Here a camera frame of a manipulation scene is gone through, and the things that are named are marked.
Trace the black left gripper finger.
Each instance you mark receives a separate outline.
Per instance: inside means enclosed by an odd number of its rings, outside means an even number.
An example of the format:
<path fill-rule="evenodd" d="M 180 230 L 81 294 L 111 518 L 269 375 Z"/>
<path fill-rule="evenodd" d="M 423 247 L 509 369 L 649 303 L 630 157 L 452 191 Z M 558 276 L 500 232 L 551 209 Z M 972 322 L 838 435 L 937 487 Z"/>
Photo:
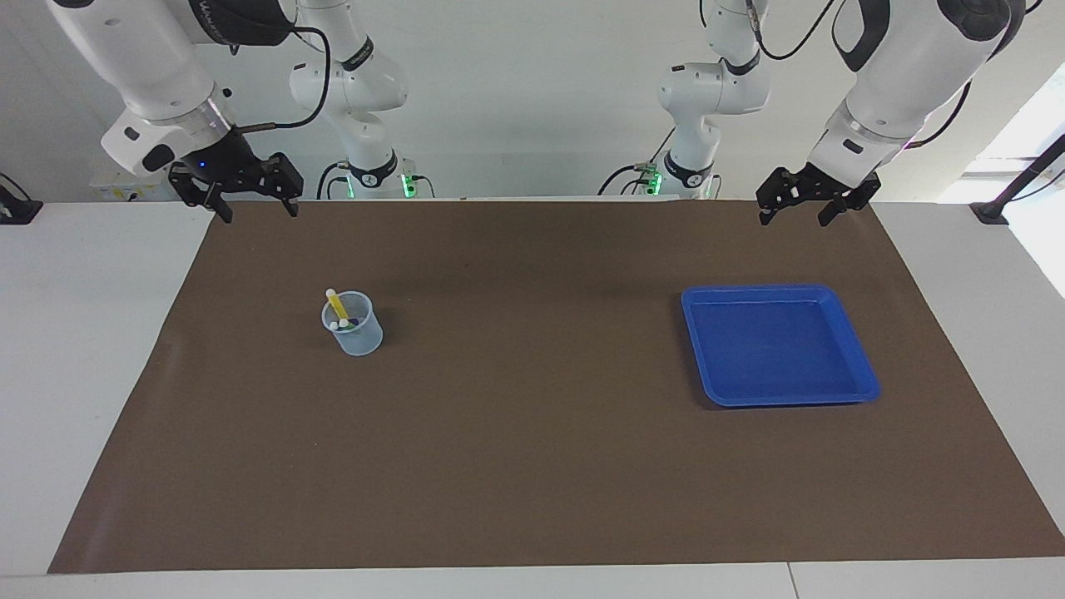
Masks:
<path fill-rule="evenodd" d="M 809 201 L 809 174 L 808 166 L 798 171 L 780 166 L 765 178 L 755 193 L 761 226 L 768 226 L 780 210 Z"/>
<path fill-rule="evenodd" d="M 821 227 L 828 227 L 837 216 L 843 215 L 848 211 L 859 211 L 866 207 L 866 193 L 862 190 L 852 190 L 833 195 L 825 207 L 818 214 L 818 223 Z"/>

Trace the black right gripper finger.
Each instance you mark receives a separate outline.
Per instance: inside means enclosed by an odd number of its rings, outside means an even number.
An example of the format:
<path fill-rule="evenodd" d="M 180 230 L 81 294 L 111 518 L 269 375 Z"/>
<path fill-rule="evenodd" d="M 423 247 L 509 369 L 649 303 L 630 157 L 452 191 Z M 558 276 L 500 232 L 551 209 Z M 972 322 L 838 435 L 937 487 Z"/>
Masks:
<path fill-rule="evenodd" d="M 209 183 L 208 187 L 199 187 L 197 181 L 187 166 L 168 167 L 168 182 L 170 182 L 179 200 L 186 207 L 202 207 L 204 210 L 213 212 L 224 223 L 231 224 L 233 212 L 224 200 L 220 185 Z"/>
<path fill-rule="evenodd" d="M 276 152 L 260 162 L 260 195 L 281 201 L 290 217 L 298 216 L 304 176 L 286 153 Z"/>

